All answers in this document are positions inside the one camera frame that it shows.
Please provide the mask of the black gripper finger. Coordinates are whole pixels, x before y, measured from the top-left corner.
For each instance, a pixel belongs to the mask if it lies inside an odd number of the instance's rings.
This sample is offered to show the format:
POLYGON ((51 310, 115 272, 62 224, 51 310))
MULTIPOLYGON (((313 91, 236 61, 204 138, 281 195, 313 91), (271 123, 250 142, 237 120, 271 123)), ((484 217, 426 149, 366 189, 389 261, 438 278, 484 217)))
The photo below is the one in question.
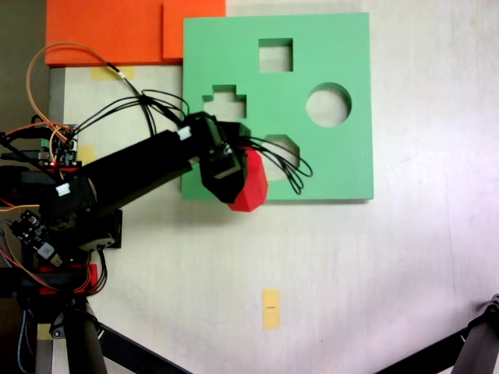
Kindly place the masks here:
POLYGON ((201 175, 203 186, 223 203, 234 203, 245 185, 242 173, 234 173, 222 179, 201 175))

